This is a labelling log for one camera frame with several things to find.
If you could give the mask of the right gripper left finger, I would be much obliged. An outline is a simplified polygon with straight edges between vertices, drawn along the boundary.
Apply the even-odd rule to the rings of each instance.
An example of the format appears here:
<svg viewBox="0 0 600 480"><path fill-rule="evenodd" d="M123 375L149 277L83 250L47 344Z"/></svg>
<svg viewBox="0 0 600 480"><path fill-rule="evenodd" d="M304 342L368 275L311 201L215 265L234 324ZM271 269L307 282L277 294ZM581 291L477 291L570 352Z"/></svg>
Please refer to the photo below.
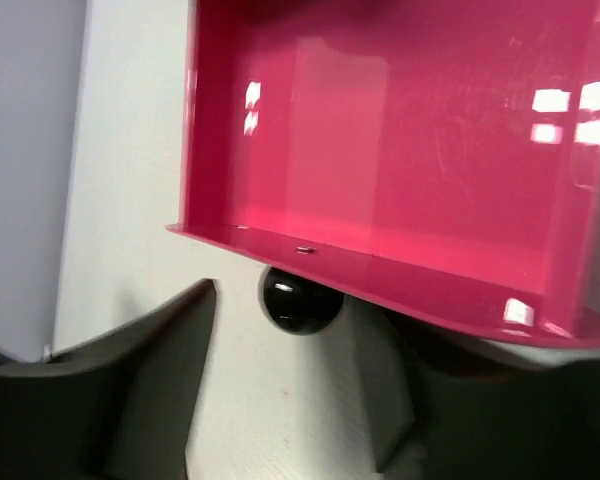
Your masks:
<svg viewBox="0 0 600 480"><path fill-rule="evenodd" d="M0 479L183 479L214 330L204 279L45 362L0 363Z"/></svg>

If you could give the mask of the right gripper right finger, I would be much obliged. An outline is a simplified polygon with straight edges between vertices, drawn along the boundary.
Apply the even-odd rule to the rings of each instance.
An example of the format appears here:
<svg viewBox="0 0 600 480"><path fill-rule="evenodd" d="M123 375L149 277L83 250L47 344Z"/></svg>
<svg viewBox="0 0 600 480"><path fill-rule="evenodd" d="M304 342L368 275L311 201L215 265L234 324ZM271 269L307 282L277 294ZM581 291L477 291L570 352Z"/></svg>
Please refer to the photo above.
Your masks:
<svg viewBox="0 0 600 480"><path fill-rule="evenodd" d="M600 479L600 358L546 367L349 298L374 469L385 479Z"/></svg>

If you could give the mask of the pink bottom drawer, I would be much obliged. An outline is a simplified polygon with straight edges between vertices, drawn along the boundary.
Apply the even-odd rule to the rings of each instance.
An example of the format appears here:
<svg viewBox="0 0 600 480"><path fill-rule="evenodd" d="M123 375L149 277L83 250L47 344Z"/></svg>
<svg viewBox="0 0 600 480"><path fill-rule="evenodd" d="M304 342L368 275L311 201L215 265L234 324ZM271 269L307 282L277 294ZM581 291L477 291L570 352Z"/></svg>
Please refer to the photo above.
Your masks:
<svg viewBox="0 0 600 480"><path fill-rule="evenodd" d="M600 1L200 1L174 233L429 324L600 346Z"/></svg>

